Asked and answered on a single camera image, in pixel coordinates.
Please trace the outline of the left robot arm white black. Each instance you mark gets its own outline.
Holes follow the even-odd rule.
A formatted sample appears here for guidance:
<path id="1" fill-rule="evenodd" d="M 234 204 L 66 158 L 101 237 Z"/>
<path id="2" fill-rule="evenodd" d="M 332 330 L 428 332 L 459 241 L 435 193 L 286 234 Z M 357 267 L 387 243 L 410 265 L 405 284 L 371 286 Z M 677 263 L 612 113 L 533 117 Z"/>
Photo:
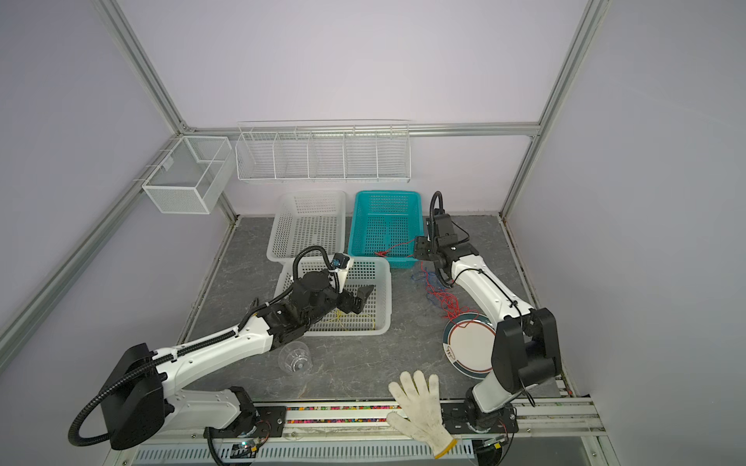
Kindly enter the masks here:
<path id="1" fill-rule="evenodd" d="M 128 450 L 160 431 L 201 429 L 208 441 L 250 437 L 262 419 L 244 388 L 193 391 L 190 384 L 227 365 L 263 355 L 303 336 L 333 311 L 360 314 L 372 285 L 345 289 L 354 260 L 316 247 L 324 269 L 301 274 L 302 250 L 291 264 L 293 281 L 278 296 L 256 301 L 237 324 L 201 339 L 153 351 L 128 349 L 101 390 L 76 415 L 67 438 L 74 447 L 104 442 Z"/>

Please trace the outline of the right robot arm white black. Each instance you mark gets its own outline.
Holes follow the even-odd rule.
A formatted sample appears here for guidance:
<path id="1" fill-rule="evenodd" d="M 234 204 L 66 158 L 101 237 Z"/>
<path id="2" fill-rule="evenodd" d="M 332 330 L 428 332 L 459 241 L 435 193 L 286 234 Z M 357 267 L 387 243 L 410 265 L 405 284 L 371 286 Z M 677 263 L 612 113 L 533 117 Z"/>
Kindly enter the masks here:
<path id="1" fill-rule="evenodd" d="M 477 432 L 495 426 L 510 403 L 528 389 L 563 372 L 558 325 L 546 308 L 520 299 L 487 266 L 467 237 L 446 213 L 443 195 L 431 197 L 427 233 L 415 240 L 414 257 L 430 262 L 442 287 L 462 287 L 487 317 L 493 331 L 491 370 L 468 390 L 467 422 Z"/>

